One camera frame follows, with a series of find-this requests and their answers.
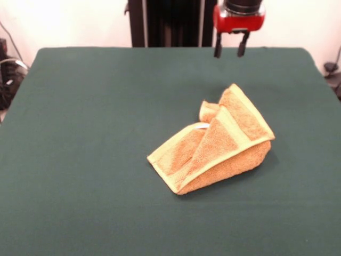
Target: orange towel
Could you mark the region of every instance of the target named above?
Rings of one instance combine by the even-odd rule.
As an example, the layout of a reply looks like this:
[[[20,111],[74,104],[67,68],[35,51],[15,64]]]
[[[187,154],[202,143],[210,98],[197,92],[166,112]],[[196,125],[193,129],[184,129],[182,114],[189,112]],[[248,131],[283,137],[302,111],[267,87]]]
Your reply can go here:
[[[226,89],[219,104],[203,102],[200,123],[171,137],[148,161],[178,195],[259,166],[273,132],[242,90]]]

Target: green tablecloth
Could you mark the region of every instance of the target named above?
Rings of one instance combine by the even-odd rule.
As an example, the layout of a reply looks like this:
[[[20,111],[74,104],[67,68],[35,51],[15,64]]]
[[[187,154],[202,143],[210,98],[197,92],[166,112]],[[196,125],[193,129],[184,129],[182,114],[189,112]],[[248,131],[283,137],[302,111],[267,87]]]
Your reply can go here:
[[[146,156],[231,83],[272,149],[176,196]],[[302,49],[43,49],[0,128],[0,254],[339,256],[340,136]]]

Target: black metal frame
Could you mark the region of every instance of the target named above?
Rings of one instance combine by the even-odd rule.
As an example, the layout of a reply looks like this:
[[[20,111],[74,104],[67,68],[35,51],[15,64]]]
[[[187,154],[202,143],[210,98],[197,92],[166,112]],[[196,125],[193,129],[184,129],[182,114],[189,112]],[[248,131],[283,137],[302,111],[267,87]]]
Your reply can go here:
[[[142,0],[128,0],[133,47],[145,47]]]
[[[147,10],[155,10],[156,3],[153,2],[155,0],[146,0],[147,1]],[[129,4],[129,16],[130,16],[130,24],[131,24],[131,35],[132,35],[132,46],[133,47],[145,47],[144,43],[144,27],[143,27],[143,5],[142,0],[128,0]],[[204,25],[202,31],[202,46],[203,47],[211,47],[212,46],[212,38],[213,38],[213,9],[217,4],[217,0],[205,0],[205,11],[204,11]],[[193,20],[198,20],[200,5],[198,5],[197,1],[193,2],[193,11],[192,16]],[[163,41],[156,39],[160,38],[160,33],[163,33],[162,27],[160,25],[160,29],[153,28],[150,24],[153,24],[156,20],[160,20],[157,17],[158,13],[154,16],[148,15],[148,42],[149,47],[153,46],[164,46]],[[191,23],[190,29],[184,31],[184,33],[189,34],[190,38],[194,38],[196,40],[199,36],[199,23]],[[183,46],[196,46],[193,43],[193,40],[187,40],[187,42],[183,42]],[[177,45],[175,42],[177,41],[176,37],[172,37],[172,45]]]

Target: black cable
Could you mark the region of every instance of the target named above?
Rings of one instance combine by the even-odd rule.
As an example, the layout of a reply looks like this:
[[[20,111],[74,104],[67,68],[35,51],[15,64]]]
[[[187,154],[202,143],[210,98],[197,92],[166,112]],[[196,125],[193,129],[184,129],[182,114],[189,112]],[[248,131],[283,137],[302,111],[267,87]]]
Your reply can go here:
[[[335,61],[336,64],[338,64],[338,62],[340,60],[340,54],[341,54],[341,47],[339,49],[339,53],[337,54],[337,58],[336,58],[336,61]]]
[[[21,54],[20,54],[20,52],[19,52],[19,50],[18,50],[18,48],[17,48],[17,46],[16,46],[16,44],[15,44],[13,38],[12,38],[11,33],[4,27],[4,25],[2,24],[1,21],[0,21],[0,26],[3,28],[3,30],[4,30],[4,31],[8,34],[8,36],[10,37],[10,40],[11,40],[11,42],[12,42],[12,44],[13,44],[13,46],[14,46],[14,48],[15,48],[15,50],[16,50],[16,52],[17,52],[19,58],[20,58],[20,60],[23,61],[22,56],[21,56]]]

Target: yellow towel edge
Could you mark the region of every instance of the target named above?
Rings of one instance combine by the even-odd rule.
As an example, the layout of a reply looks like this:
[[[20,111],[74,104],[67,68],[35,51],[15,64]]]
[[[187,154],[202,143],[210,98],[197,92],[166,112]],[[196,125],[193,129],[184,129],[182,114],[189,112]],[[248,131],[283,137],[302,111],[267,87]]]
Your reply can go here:
[[[237,84],[232,84],[229,89],[245,104],[245,106],[250,110],[252,114],[256,117],[260,125],[268,132],[269,139],[275,139],[275,135],[267,122],[265,121],[262,114],[258,111],[258,109],[253,105],[250,99],[244,94],[241,88]]]
[[[174,186],[174,184],[171,183],[171,181],[168,179],[168,177],[165,175],[165,173],[162,171],[162,169],[157,165],[156,162],[150,162],[149,163],[154,167],[155,171],[159,174],[159,176],[164,180],[164,182],[167,184],[167,186],[171,189],[171,191],[175,194],[178,194],[179,190],[177,190]]]
[[[175,135],[170,137],[167,141],[165,141],[161,146],[155,149],[148,157],[148,161],[153,163],[156,162],[160,157],[162,157],[170,148],[172,148],[176,143],[178,143],[184,135],[188,134],[192,131],[197,125],[205,124],[203,122],[194,123],[186,126]]]

